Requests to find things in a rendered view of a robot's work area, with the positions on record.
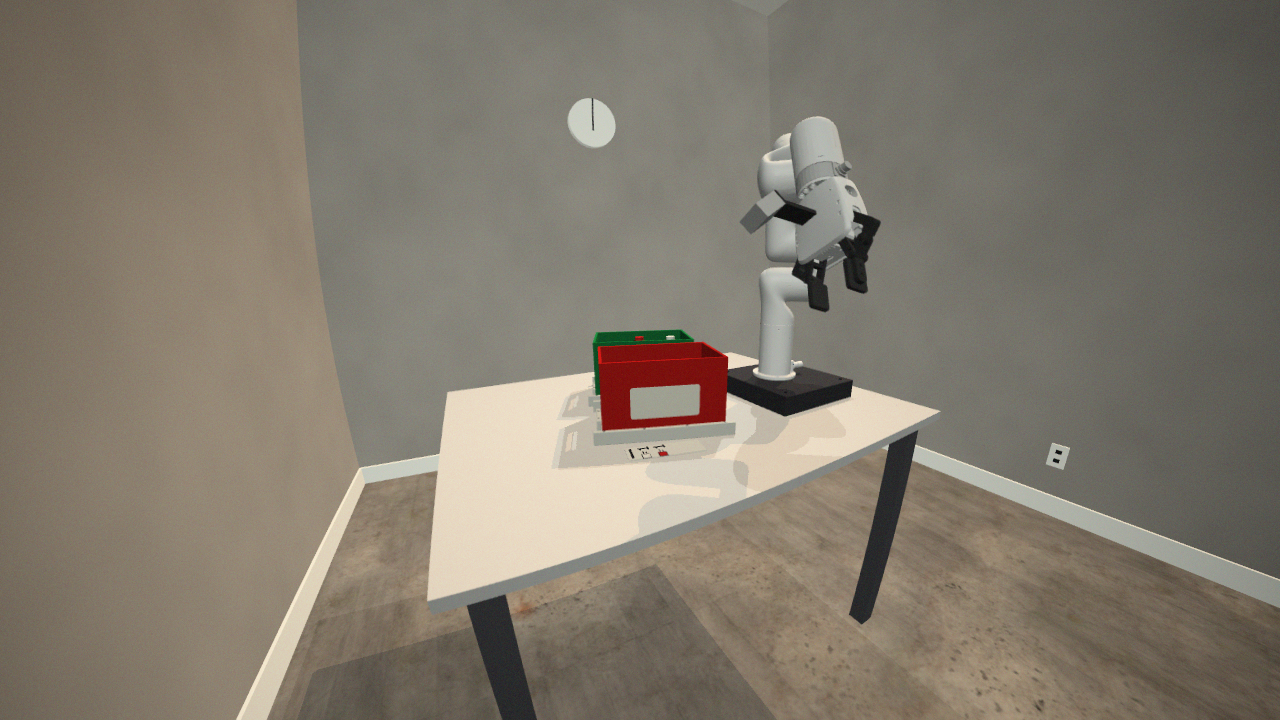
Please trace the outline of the green bottle crate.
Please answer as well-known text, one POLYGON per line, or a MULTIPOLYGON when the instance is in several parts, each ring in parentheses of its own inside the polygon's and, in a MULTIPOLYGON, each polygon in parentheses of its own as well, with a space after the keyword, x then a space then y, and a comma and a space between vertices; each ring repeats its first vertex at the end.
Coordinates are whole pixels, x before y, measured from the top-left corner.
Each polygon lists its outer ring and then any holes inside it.
POLYGON ((596 332, 593 340, 593 356, 594 356, 594 374, 595 374, 595 392, 600 395, 600 382, 599 382, 599 363, 598 363, 598 347, 602 346, 623 346, 623 345, 666 345, 666 343, 689 343, 694 342, 684 331, 621 331, 621 332, 596 332), (645 341, 634 341, 635 337, 643 336, 645 341), (666 336, 675 336, 675 340, 666 340, 666 336))

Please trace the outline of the white paper strip with printed marks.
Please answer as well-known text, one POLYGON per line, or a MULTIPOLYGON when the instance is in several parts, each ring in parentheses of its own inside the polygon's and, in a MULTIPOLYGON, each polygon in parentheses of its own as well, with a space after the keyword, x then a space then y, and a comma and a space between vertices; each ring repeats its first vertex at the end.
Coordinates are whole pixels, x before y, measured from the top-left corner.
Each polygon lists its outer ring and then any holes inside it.
POLYGON ((707 451, 707 448, 698 439, 625 448, 628 461, 650 457, 666 457, 680 454, 695 454, 701 451, 707 451))

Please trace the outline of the red crate with dividers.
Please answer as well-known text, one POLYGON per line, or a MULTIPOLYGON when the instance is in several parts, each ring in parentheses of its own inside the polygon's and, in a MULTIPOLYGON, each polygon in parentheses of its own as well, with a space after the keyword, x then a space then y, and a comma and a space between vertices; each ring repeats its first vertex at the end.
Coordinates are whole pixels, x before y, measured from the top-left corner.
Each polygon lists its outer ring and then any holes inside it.
POLYGON ((602 430, 726 421, 728 357, 704 342, 598 347, 602 430))

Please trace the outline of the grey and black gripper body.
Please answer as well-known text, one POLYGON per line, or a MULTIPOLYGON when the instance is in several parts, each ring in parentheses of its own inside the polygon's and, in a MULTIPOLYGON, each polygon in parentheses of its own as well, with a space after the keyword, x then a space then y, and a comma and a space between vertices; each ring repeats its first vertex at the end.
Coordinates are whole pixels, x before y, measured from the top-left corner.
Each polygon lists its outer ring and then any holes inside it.
POLYGON ((842 263, 847 256, 838 242, 845 237, 858 238, 861 233, 863 225, 852 222, 852 211, 868 215, 852 181, 837 176, 810 181, 797 192, 797 204, 817 210, 817 215, 804 225, 795 223, 797 263, 803 265, 813 259, 814 263, 827 259, 826 270, 842 263))

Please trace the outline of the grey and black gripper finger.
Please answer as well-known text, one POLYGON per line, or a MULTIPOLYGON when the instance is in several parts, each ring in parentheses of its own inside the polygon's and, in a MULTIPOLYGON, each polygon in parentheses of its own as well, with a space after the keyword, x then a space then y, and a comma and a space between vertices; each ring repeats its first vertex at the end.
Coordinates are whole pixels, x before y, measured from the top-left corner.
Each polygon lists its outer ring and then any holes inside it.
POLYGON ((814 263, 813 259, 810 263, 806 263, 806 266, 805 264, 800 265, 796 261, 792 270, 792 275, 797 277, 808 287, 809 307, 819 310, 822 313, 829 311, 828 290, 827 284, 823 284, 826 277, 826 265, 827 265, 827 259, 819 263, 814 263), (817 269, 817 277, 813 275, 813 269, 817 269))
POLYGON ((846 282, 846 288, 856 291, 859 293, 867 293, 867 269, 865 263, 868 260, 868 251, 873 243, 873 236, 881 225, 881 220, 874 217, 868 217, 859 211, 852 211, 854 219, 858 224, 861 224, 861 233, 850 240, 845 237, 838 242, 840 247, 844 250, 847 258, 844 259, 844 275, 846 282), (854 242, 855 241, 855 242, 854 242), (863 245, 864 243, 864 245, 863 245))

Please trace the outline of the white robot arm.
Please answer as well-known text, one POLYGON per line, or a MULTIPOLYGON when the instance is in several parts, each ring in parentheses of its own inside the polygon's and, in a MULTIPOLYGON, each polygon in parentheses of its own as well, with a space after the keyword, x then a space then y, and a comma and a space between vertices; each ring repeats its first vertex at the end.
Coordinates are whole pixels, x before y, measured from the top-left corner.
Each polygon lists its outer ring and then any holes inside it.
MULTIPOLYGON (((797 192, 820 177, 849 179, 851 168, 844 161, 835 123, 824 117, 806 118, 792 133, 777 138, 772 152, 762 158, 756 172, 762 200, 740 223, 750 234, 765 224, 765 256, 773 263, 796 263, 795 223, 804 225, 817 215, 817 210, 797 204, 797 192)), ((753 375, 765 380, 791 380, 796 374, 794 369, 803 366, 803 361, 791 360, 794 313, 786 302, 808 302, 808 287, 791 274, 792 270, 769 268, 759 278, 760 346, 753 375)))

